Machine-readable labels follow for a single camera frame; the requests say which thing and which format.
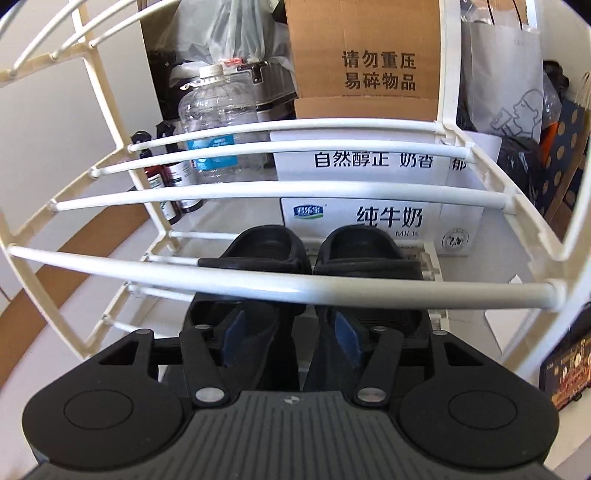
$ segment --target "cardboard box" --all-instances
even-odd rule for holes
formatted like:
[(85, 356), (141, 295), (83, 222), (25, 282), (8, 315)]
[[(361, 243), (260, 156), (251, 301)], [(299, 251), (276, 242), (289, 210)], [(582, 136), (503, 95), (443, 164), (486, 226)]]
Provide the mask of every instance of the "cardboard box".
[[(491, 158), (497, 159), (501, 139), (472, 134)], [(435, 142), (433, 134), (380, 130), (306, 130), (272, 132), (271, 140), (302, 139), (406, 140)], [(279, 180), (356, 180), (420, 183), (483, 189), (466, 163), (449, 157), (418, 154), (315, 151), (275, 153)], [(467, 255), (476, 238), (481, 207), (367, 199), (281, 199), (285, 225), (304, 238), (325, 238), (343, 225), (364, 223), (396, 239), (421, 239), (435, 244), (440, 255)]]
[[(271, 141), (283, 140), (392, 140), (435, 143), (426, 132), (393, 130), (318, 129), (275, 131)], [(279, 180), (363, 180), (445, 185), (449, 157), (433, 155), (311, 151), (275, 153)]]
[(299, 118), (436, 119), (439, 0), (287, 0), (285, 7)]

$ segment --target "white shoe rack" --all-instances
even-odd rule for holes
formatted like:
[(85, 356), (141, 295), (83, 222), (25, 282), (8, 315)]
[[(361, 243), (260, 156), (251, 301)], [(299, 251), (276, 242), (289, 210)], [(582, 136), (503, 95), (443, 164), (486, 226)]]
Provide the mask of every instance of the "white shoe rack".
[[(530, 377), (542, 360), (566, 333), (591, 290), (591, 168), (580, 188), (579, 198), (564, 242), (560, 242), (530, 201), (485, 152), (455, 124), (460, 74), (460, 25), (457, 0), (440, 1), (441, 79), (436, 121), (399, 119), (302, 119), (265, 122), (210, 129), (131, 145), (106, 77), (99, 45), (141, 18), (165, 8), (175, 0), (162, 0), (95, 37), (93, 29), (135, 0), (120, 0), (94, 18), (89, 18), (85, 0), (70, 1), (40, 31), (16, 59), (12, 67), (0, 71), (0, 86), (50, 68), (58, 63), (82, 58), (96, 99), (115, 142), (115, 149), (93, 167), (81, 173), (58, 192), (17, 231), (11, 231), (0, 215), (0, 246), (47, 323), (81, 359), (96, 353), (112, 327), (135, 329), (118, 322), (118, 314), (131, 291), (168, 295), (187, 300), (187, 291), (246, 297), (261, 300), (293, 301), (393, 309), (534, 309), (525, 325), (514, 336), (501, 361), (523, 378)], [(0, 36), (18, 15), (22, 1), (0, 22)], [(37, 47), (68, 17), (75, 34), (51, 53), (33, 56)], [(354, 128), (391, 129), (399, 132), (426, 132), (435, 142), (359, 140), (294, 140), (227, 145), (196, 151), (159, 155), (134, 160), (134, 153), (172, 142), (251, 131), (285, 129)], [(207, 184), (151, 190), (144, 167), (194, 158), (248, 153), (310, 150), (373, 150), (408, 152), (464, 159), (485, 190), (401, 183), (354, 181), (262, 181)], [(128, 172), (137, 191), (83, 197), (84, 190), (102, 177)], [(311, 275), (232, 271), (195, 266), (194, 259), (163, 255), (165, 247), (178, 251), (179, 240), (200, 238), (229, 240), (233, 233), (175, 231), (164, 219), (157, 202), (180, 199), (231, 199), (263, 197), (323, 197), (409, 200), (453, 205), (480, 206), (499, 211), (515, 233), (529, 258), (533, 281), (526, 284), (474, 283), (461, 281), (379, 280), (373, 278), (321, 277)], [(56, 215), (67, 210), (93, 206), (143, 203), (158, 230), (145, 255), (137, 262), (97, 258), (28, 247), (30, 240)], [(119, 278), (119, 291), (98, 319), (86, 339), (73, 328), (37, 280), (27, 260), (93, 275)]]

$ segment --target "plastic water bottle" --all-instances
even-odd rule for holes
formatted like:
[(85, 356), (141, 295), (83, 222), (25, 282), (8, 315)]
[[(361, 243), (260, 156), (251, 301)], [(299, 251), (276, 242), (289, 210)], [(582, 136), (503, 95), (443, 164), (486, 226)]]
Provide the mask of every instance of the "plastic water bottle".
[[(199, 69), (200, 82), (183, 97), (178, 115), (185, 132), (258, 121), (252, 91), (243, 82), (233, 81), (223, 74), (221, 65)], [(221, 137), (191, 140), (191, 150), (258, 141), (259, 133), (230, 134)], [(262, 175), (262, 154), (197, 158), (193, 166), (205, 183), (257, 180)]]

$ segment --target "cartoon illustration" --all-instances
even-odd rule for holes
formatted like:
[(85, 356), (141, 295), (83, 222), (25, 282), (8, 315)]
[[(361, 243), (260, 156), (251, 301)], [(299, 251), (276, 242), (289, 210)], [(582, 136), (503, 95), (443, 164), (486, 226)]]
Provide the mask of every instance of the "cartoon illustration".
[(491, 122), (491, 128), (510, 137), (533, 138), (542, 123), (544, 95), (539, 90), (528, 90), (513, 105), (513, 113), (502, 108)]

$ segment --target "black plastic bag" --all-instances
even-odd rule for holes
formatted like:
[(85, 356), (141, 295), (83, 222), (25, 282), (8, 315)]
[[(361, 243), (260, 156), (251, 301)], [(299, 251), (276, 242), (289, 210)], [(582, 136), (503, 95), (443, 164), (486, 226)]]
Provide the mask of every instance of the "black plastic bag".
[(502, 137), (497, 163), (536, 208), (544, 172), (540, 158), (540, 146), (535, 140), (523, 137)]

